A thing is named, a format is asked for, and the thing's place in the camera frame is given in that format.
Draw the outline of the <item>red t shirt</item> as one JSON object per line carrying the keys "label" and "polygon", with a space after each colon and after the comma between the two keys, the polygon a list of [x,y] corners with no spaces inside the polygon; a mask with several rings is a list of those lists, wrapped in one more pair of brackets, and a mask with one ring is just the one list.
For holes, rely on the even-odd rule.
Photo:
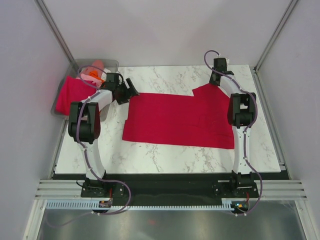
{"label": "red t shirt", "polygon": [[141,93],[129,102],[122,139],[129,142],[232,150],[230,98],[205,84],[193,95]]}

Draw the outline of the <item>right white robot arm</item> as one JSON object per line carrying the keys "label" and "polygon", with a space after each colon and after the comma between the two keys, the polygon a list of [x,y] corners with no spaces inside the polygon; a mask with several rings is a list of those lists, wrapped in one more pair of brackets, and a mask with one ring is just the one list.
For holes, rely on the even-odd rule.
{"label": "right white robot arm", "polygon": [[234,163],[229,191],[235,197],[242,196],[254,186],[253,169],[249,165],[251,127],[256,120],[257,103],[253,92],[243,90],[234,73],[228,70],[227,59],[213,59],[209,83],[223,89],[229,97],[227,122],[234,137]]}

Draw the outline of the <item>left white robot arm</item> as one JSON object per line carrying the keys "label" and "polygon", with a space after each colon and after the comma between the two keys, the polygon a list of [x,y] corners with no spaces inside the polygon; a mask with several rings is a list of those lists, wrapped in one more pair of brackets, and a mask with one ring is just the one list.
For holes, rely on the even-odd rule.
{"label": "left white robot arm", "polygon": [[123,105],[139,95],[129,77],[124,78],[120,73],[110,72],[106,74],[106,81],[101,87],[94,86],[93,93],[70,104],[68,134],[82,151],[86,179],[96,180],[92,185],[92,191],[99,197],[106,196],[110,191],[109,183],[104,181],[106,170],[98,147],[101,134],[100,111],[114,101]]}

